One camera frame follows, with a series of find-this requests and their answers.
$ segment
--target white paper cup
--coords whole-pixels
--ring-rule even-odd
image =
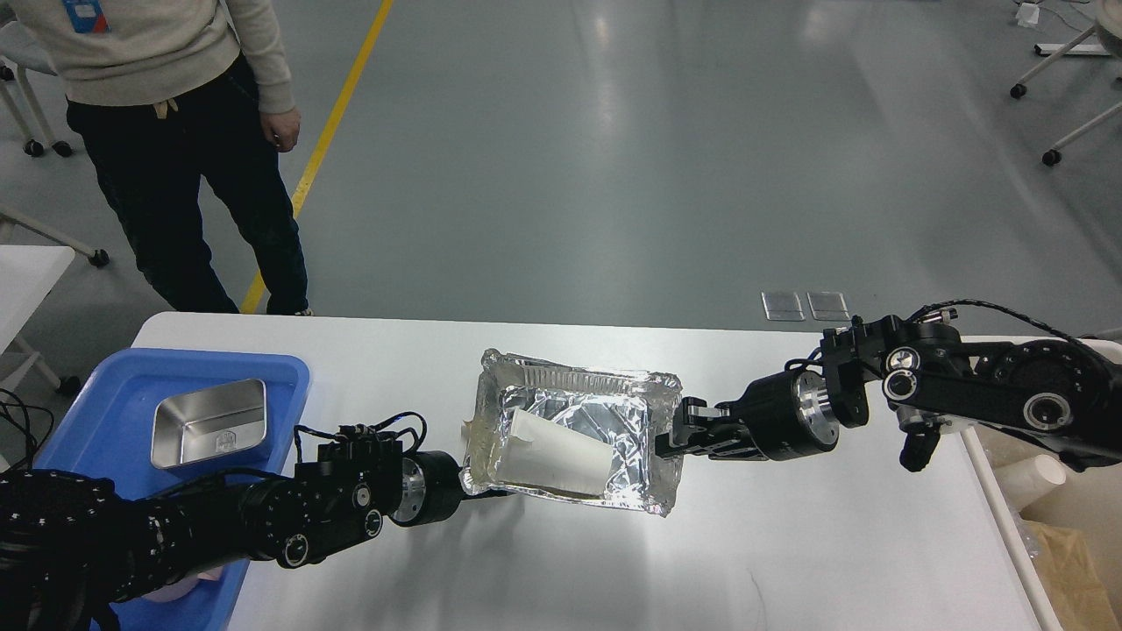
[[[515,410],[495,477],[506,484],[603,496],[615,452],[595,438]]]
[[[994,469],[993,475],[1010,507],[1018,512],[1067,481],[1064,465],[1043,454]]]

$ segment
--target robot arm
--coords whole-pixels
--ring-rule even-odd
[[[0,629],[119,629],[111,602],[242,558],[320,563],[376,537],[384,519],[442,521],[465,497],[459,464],[420,441],[403,449],[405,432],[313,433],[331,441],[294,477],[227,469],[138,501],[73,473],[0,477]],[[260,479],[228,484],[236,475]]]
[[[1034,320],[1061,339],[963,342],[949,324],[957,313],[944,307],[908,320],[854,318],[824,332],[812,355],[820,360],[789,362],[736,401],[709,408],[684,399],[655,451],[746,460],[822,454],[839,426],[868,421],[865,384],[876,381],[908,435],[900,461],[909,470],[922,469],[940,433],[962,429],[962,419],[1043,447],[1075,470],[1122,461],[1122,366]]]

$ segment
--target black cable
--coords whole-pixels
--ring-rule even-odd
[[[799,359],[788,359],[787,364],[783,364],[783,369],[784,371],[792,371],[792,369],[794,369],[794,366],[802,366],[802,367],[806,367],[806,366],[818,366],[819,368],[821,368],[822,367],[822,363],[821,362],[817,362],[815,359],[802,359],[802,358],[799,358]]]
[[[406,433],[413,437],[413,446],[410,447],[408,449],[406,449],[405,451],[403,451],[403,454],[413,454],[413,452],[416,451],[417,446],[421,445],[421,437],[417,436],[417,431],[415,429],[413,429],[413,428],[405,428],[402,431],[395,433],[394,438],[401,438],[401,437],[405,436]]]
[[[312,428],[310,428],[307,426],[295,426],[295,427],[292,428],[292,441],[293,441],[293,443],[296,445],[296,463],[297,464],[304,461],[304,448],[303,448],[303,445],[301,445],[301,442],[300,442],[300,433],[301,432],[304,432],[304,433],[310,435],[310,436],[314,436],[316,438],[323,438],[323,439],[327,439],[327,440],[346,440],[346,437],[343,437],[341,435],[338,435],[338,433],[328,433],[325,431],[320,431],[320,430],[316,430],[316,429],[312,429]]]
[[[15,392],[0,387],[0,395],[4,395],[8,399],[15,401],[13,405],[19,408],[24,412],[24,454],[25,454],[24,459],[27,460],[27,468],[30,469],[31,458],[35,455],[35,450],[38,449],[37,441],[35,440],[35,437],[31,435],[31,415],[28,414],[27,406],[24,403],[24,400],[20,399],[19,395],[17,395]],[[8,411],[8,405],[12,404],[0,401],[0,409],[3,409],[4,413],[11,417],[11,412]]]
[[[402,419],[407,419],[410,417],[414,417],[417,419],[417,421],[421,422],[421,436],[416,437],[416,435],[414,433],[414,437],[416,437],[416,441],[413,443],[412,447],[405,450],[405,454],[416,454],[417,449],[421,448],[421,443],[424,442],[425,437],[429,436],[429,421],[426,421],[424,417],[422,417],[421,414],[416,412],[402,412],[399,414],[394,414],[393,417],[389,417],[385,421],[381,421],[380,423],[374,426],[374,430],[381,431],[388,428],[389,426],[396,423],[397,421],[401,421]]]
[[[1026,316],[1024,313],[1021,313],[1019,311],[1013,311],[1012,309],[1010,309],[1008,307],[1002,307],[1000,304],[994,304],[992,302],[986,302],[984,300],[975,300],[975,299],[971,299],[971,298],[964,298],[964,299],[958,299],[958,300],[948,300],[948,301],[945,301],[945,302],[936,302],[934,304],[926,304],[926,305],[921,307],[918,311],[916,311],[914,313],[912,313],[911,316],[909,316],[908,317],[908,321],[909,322],[917,322],[920,318],[922,318],[922,317],[925,317],[925,316],[927,316],[929,313],[935,313],[935,312],[937,312],[939,310],[942,310],[942,309],[946,309],[948,307],[958,307],[958,305],[981,307],[983,309],[992,309],[994,311],[1000,311],[1000,312],[1004,313],[1005,316],[1010,316],[1012,318],[1021,320],[1022,322],[1031,324],[1032,327],[1036,327],[1037,329],[1040,329],[1040,330],[1047,332],[1048,335],[1050,335],[1052,337],[1058,337],[1059,339],[1061,339],[1061,340],[1064,340],[1064,341],[1066,341],[1066,342],[1075,346],[1076,348],[1083,350],[1091,359],[1093,359],[1094,362],[1097,362],[1101,366],[1105,367],[1106,364],[1107,364],[1107,362],[1109,362],[1097,350],[1095,350],[1094,348],[1091,348],[1089,346],[1087,346],[1085,342],[1080,341],[1075,336],[1067,335],[1064,331],[1061,331],[1061,330],[1052,327],[1051,324],[1047,324],[1045,322],[1041,322],[1040,320],[1037,320],[1036,318],[1030,318],[1029,316]]]
[[[16,464],[11,465],[9,467],[9,470],[16,469],[25,465],[27,466],[28,469],[30,469],[35,459],[35,455],[38,454],[39,449],[43,448],[43,445],[46,443],[47,439],[50,438],[52,432],[54,432],[55,430],[55,414],[50,410],[43,408],[40,405],[28,405],[27,403],[24,402],[22,399],[19,397],[19,395],[17,395],[15,392],[11,392],[10,390],[4,390],[0,387],[0,395],[7,396],[8,399],[11,400],[11,402],[0,401],[0,419],[11,424],[17,430],[19,430],[20,433],[24,435],[24,458],[18,460]],[[19,423],[16,421],[15,417],[12,417],[10,408],[15,408],[22,413],[24,427],[20,427]],[[31,431],[31,415],[30,415],[31,410],[35,410],[37,412],[44,412],[47,414],[47,418],[49,419],[49,424],[47,426],[47,432],[43,435],[43,438],[36,438],[35,433]]]

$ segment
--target white paper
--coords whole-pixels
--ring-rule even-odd
[[[507,484],[603,496],[614,456],[610,445],[515,410],[496,477]]]

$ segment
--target chair leg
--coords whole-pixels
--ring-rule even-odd
[[[8,113],[10,113],[12,120],[16,121],[16,127],[19,127],[20,134],[24,135],[24,141],[30,141],[33,139],[31,128],[27,126],[27,120],[24,119],[22,112],[19,111],[19,107],[16,106],[15,99],[12,99],[11,93],[8,92],[8,86],[2,82],[0,82],[0,100],[2,100],[4,107],[8,108]]]
[[[43,137],[47,140],[48,145],[54,145],[55,135],[50,130],[50,125],[47,124],[47,117],[43,116],[43,108],[39,106],[39,100],[35,97],[35,90],[31,90],[31,83],[27,81],[27,68],[24,66],[16,67],[16,83],[19,84],[20,91],[24,92],[24,100],[27,101],[27,107],[30,108],[35,122],[39,124]]]
[[[24,66],[16,68],[16,82],[19,83],[20,91],[24,92],[24,99],[27,101],[27,106],[31,109],[31,116],[35,117],[35,121],[39,124],[39,129],[43,129],[43,136],[46,138],[47,145],[49,145],[50,148],[62,157],[73,155],[74,149],[71,148],[70,143],[65,140],[55,140],[55,134],[50,130],[47,117],[43,116],[43,108],[39,106],[39,99],[35,95],[35,91],[31,90],[31,83],[27,81],[27,70],[24,68]]]
[[[1094,33],[1095,33],[1095,25],[1091,25],[1091,27],[1088,27],[1087,30],[1084,30],[1079,35],[1076,35],[1075,39],[1073,39],[1073,40],[1068,42],[1067,44],[1060,46],[1055,53],[1052,53],[1051,55],[1048,55],[1039,64],[1032,66],[1032,70],[1030,70],[1029,72],[1024,73],[1024,76],[1022,76],[1021,79],[1017,80],[1017,85],[1013,85],[1013,88],[1011,88],[1009,90],[1009,95],[1012,97],[1012,98],[1014,98],[1014,99],[1020,99],[1021,97],[1023,97],[1029,91],[1029,89],[1024,86],[1024,84],[1028,83],[1029,80],[1031,80],[1033,76],[1040,74],[1040,71],[1042,71],[1046,67],[1048,67],[1048,66],[1052,65],[1054,63],[1056,63],[1056,60],[1058,60],[1058,58],[1063,57],[1064,55],[1066,55],[1068,53],[1068,51],[1070,51],[1072,48],[1075,48],[1076,46],[1078,46],[1079,44],[1082,44],[1084,39],[1091,37],[1092,34],[1094,34]]]
[[[58,245],[70,246],[76,249],[80,254],[85,255],[88,258],[93,258],[98,256],[98,252],[100,252],[100,250],[94,250],[92,247],[71,237],[70,235],[59,232],[45,223],[40,223],[31,219],[30,217],[27,217],[26,214],[0,207],[0,226],[3,226],[4,223],[15,223],[17,226],[22,226],[24,228],[27,228],[28,230],[35,232],[36,235],[39,235],[40,237],[46,237]]]
[[[1095,127],[1098,127],[1100,125],[1105,122],[1106,119],[1111,118],[1112,116],[1119,112],[1122,112],[1122,103],[1118,103],[1113,108],[1088,120],[1086,125],[1077,128],[1075,131],[1072,131],[1070,134],[1064,136],[1059,140],[1056,140],[1056,143],[1052,144],[1051,148],[1045,153],[1042,158],[1040,158],[1040,162],[1045,163],[1048,166],[1055,165],[1063,157],[1059,153],[1061,148],[1066,147],[1067,145],[1070,145],[1076,138],[1083,136],[1087,131],[1091,131]]]
[[[31,348],[31,345],[27,344],[27,340],[24,339],[24,336],[17,335],[16,339],[13,339],[12,342],[16,345],[16,348],[20,349],[20,351],[26,353],[27,355],[38,356],[38,358],[35,362],[35,368],[39,372],[40,375],[43,375],[43,378],[47,379],[48,384],[54,386],[55,392],[57,392],[58,394],[65,394],[70,396],[77,394],[77,391],[81,390],[82,384],[77,377],[75,376],[59,377],[57,374],[55,374],[55,372],[50,369],[50,366],[47,365],[47,360],[44,359],[43,356],[39,355],[37,350]]]

